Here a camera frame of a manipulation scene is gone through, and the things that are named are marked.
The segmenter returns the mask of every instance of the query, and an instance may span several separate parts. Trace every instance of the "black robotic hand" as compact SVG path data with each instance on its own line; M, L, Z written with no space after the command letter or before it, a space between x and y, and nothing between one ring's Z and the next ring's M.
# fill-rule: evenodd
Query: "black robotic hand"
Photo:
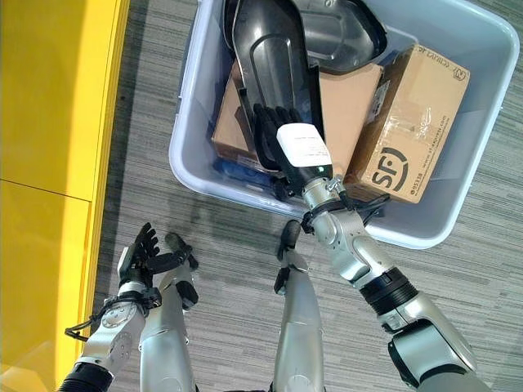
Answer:
M296 195L302 195L303 188L315 178L333 175L331 164L319 166L294 166L278 141L278 130L284 124L302 123L295 109L275 109L254 105L254 144L262 166L269 170L281 170L287 181L287 188Z

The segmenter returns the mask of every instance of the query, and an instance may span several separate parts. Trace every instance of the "black cable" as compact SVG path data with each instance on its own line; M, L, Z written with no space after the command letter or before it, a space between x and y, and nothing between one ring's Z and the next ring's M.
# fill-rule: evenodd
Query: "black cable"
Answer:
M368 202L363 202L355 198L350 198L346 190L339 192L339 196L347 210L355 210L360 215L367 212L366 216L362 216L364 226L366 226L373 217L379 216L382 213L382 207L391 199L390 194L382 194Z
M139 302L136 298L114 298L111 300L108 300L104 306L100 309L100 311L96 314L92 314L89 316L89 319L87 321L84 321L83 323L80 323L78 325L75 325L73 327L66 328L64 333L67 336L72 337L73 339L77 339L79 341L87 341L89 338L80 335L80 331L83 329L90 327L93 323L96 323L97 321L100 321L101 318L104 316L105 312L114 304L118 304L120 302Z

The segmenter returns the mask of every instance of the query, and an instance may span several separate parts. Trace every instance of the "sf express logo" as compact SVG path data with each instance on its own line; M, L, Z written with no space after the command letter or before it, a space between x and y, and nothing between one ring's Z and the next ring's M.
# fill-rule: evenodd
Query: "sf express logo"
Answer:
M405 183L408 173L407 158L397 149L384 147L372 181L376 185L385 186L387 189L392 188L397 192Z

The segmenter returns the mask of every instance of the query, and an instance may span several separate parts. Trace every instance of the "storage tub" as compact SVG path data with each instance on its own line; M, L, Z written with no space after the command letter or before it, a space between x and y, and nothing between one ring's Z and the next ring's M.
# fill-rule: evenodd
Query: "storage tub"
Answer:
M519 54L519 39L505 20L463 0L367 0L387 28L382 56L419 42L471 71L467 93L454 120L422 201L391 202L369 233L402 247L427 248L443 241L454 227L476 172ZM185 186L217 198L287 216L301 217L301 200L276 200L268 189L223 176L212 164L211 135L232 66L221 33L221 2L198 5L169 161Z

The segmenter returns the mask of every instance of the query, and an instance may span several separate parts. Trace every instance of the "black plastic part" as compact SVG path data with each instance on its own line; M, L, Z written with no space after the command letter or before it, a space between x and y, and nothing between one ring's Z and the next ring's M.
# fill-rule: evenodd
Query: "black plastic part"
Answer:
M165 236L165 242L171 248L173 256L177 259L179 264L183 264L186 260L189 261L189 267L191 270L197 270L199 262L192 255L193 248L191 245L183 240L183 238L174 232L168 233Z
M58 392L106 392L113 377L93 363L77 363L65 378Z
M198 303L198 293L194 286L186 280L181 280L177 283L178 294L181 297L181 307L183 310L189 310Z
M312 211L308 211L305 213L302 219L302 229L306 234L313 234L314 228L312 227L311 222L316 218L319 214L325 211L337 211L337 210L343 210L345 209L345 205L340 200L333 200L332 202L326 202L324 204L321 204L320 206L316 207Z
M394 267L363 286L360 293L382 315L414 298L418 290Z
M164 253L155 257L151 257L147 263L149 265L149 270L152 274L161 274L162 272L172 270L183 262L187 258L187 254L181 251L175 253Z
M288 188L288 182L286 178L272 177L271 183L272 189L275 192L275 196L280 202L286 202L292 196L294 196L294 192Z
M438 367L434 367L433 369L429 370L428 372L424 372L421 377L419 377L419 383L421 384L424 382L427 378L430 378L432 376L435 376L436 374L441 373L457 373L457 374L465 374L467 371L463 369L462 367L458 365L454 365L453 363L449 363L446 365L441 365Z
M146 288L141 292L140 304L144 308L144 314L149 315L148 310L158 308L162 305L162 295L157 287Z
M278 271L278 276L276 277L276 282L274 285L275 293L283 295L282 288L288 281L288 276L290 275L291 269L289 267L280 268Z
M410 372L407 365L405 365L403 359L401 359L400 355L398 354L398 350L394 345L394 341L389 342L388 350L389 355L391 356L391 360L394 363L394 366L396 366L396 369L398 369L398 372L400 373L401 380L403 380L403 382L405 382L406 384L413 386L414 388L418 388L419 382Z
M278 260L283 260L286 249L294 249L294 247L296 247L296 241L301 231L302 227L297 220L292 219L287 222L284 231L282 231L279 237Z

